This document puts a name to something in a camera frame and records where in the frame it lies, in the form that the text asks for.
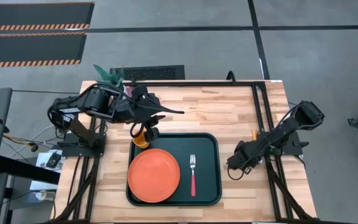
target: red fork handle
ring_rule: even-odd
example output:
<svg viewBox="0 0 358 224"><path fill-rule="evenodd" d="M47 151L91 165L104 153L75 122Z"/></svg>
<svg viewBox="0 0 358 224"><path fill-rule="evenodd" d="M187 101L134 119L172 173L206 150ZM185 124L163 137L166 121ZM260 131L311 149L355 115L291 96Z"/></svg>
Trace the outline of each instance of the red fork handle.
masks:
<svg viewBox="0 0 358 224"><path fill-rule="evenodd" d="M194 174L191 175L191 196L196 196L196 177L194 177Z"/></svg>

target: gray concrete floor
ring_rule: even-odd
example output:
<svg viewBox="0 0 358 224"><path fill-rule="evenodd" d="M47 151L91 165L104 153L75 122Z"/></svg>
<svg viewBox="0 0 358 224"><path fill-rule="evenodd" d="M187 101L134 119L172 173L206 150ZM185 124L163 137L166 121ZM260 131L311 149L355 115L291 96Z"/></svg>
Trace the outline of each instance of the gray concrete floor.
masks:
<svg viewBox="0 0 358 224"><path fill-rule="evenodd" d="M358 25L358 1L256 0L255 8L260 26ZM249 26L249 15L246 0L96 0L91 28ZM314 101L326 115L316 131L300 133L310 142L305 162L318 216L358 223L358 130L346 121L358 115L358 30L261 34L271 79L284 81L289 101ZM81 65L0 68L0 87L78 91L83 80L97 78L94 63L105 68L183 64L186 79L220 79L228 70L238 79L262 78L252 31L89 34ZM63 96L15 92L7 124L12 135L32 138L49 126L47 107ZM49 129L39 139L53 136ZM1 154L10 156L12 150L2 145ZM29 149L22 154L35 156ZM15 211L12 223L45 221L51 208Z"/></svg>

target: black tray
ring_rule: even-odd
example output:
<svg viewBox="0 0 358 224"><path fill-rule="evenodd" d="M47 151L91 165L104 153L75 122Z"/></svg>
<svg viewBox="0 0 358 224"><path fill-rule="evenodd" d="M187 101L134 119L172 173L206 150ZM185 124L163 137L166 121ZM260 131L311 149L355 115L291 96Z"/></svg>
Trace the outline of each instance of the black tray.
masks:
<svg viewBox="0 0 358 224"><path fill-rule="evenodd" d="M181 206L214 205L222 196L221 170L216 138L208 133L163 133L153 141L148 149L164 149L177 160L180 168L180 181L176 191L159 203L139 200L127 184L128 201L136 206ZM131 142L129 164L145 149ZM196 154L196 196L190 194L191 169L190 154Z"/></svg>

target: black floor mat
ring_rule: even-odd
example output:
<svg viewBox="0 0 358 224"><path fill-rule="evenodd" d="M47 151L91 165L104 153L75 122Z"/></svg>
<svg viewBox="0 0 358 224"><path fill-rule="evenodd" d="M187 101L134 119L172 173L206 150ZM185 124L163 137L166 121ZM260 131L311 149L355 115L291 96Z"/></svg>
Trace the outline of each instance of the black floor mat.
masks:
<svg viewBox="0 0 358 224"><path fill-rule="evenodd" d="M93 2L0 4L0 30L88 28Z"/></svg>
<svg viewBox="0 0 358 224"><path fill-rule="evenodd" d="M0 67L76 65L86 34L0 34Z"/></svg>
<svg viewBox="0 0 358 224"><path fill-rule="evenodd" d="M153 66L153 67L124 67L125 80L184 80L184 65Z"/></svg>

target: green plant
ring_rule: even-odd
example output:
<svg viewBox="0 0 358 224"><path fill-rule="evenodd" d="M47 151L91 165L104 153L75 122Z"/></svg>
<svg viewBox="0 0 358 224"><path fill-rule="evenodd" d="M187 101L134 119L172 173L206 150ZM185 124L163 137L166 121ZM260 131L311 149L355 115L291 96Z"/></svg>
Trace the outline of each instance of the green plant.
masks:
<svg viewBox="0 0 358 224"><path fill-rule="evenodd" d="M118 73L115 69L112 69L111 73L106 72L99 65L93 65L94 69L98 72L98 74L102 77L104 82L111 83L116 87L122 86L122 81L124 81L124 67L122 67Z"/></svg>

